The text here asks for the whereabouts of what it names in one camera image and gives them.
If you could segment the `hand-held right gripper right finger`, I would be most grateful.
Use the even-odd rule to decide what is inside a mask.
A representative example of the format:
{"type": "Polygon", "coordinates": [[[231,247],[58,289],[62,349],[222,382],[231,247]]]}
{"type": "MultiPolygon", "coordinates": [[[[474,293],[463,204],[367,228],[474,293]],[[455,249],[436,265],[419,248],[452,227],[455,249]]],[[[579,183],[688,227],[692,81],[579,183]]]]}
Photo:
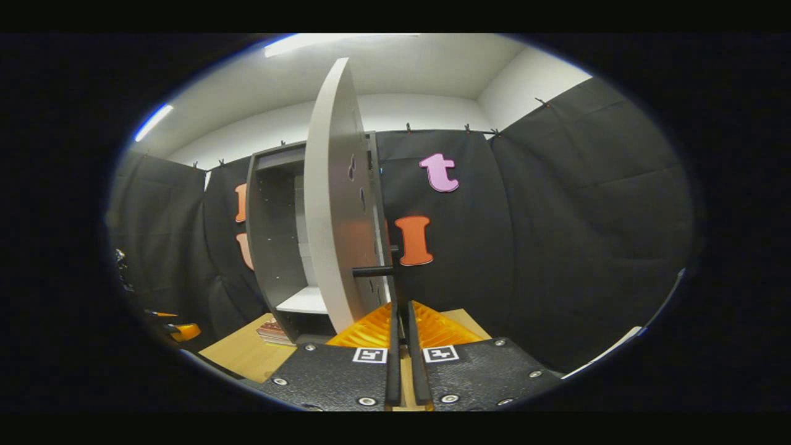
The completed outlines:
{"type": "Polygon", "coordinates": [[[563,382],[509,338],[485,339],[419,302],[410,302],[408,319],[413,393],[429,411],[514,409],[563,382]]]}

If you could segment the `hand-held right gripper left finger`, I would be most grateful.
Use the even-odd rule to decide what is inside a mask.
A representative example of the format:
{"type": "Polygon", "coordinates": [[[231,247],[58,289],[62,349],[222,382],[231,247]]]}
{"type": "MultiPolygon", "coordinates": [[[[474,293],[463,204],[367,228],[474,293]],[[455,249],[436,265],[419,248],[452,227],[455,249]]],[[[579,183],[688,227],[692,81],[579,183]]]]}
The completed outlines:
{"type": "Polygon", "coordinates": [[[303,410],[387,411],[400,402],[397,329],[388,302],[325,344],[298,346],[260,389],[303,410]]]}

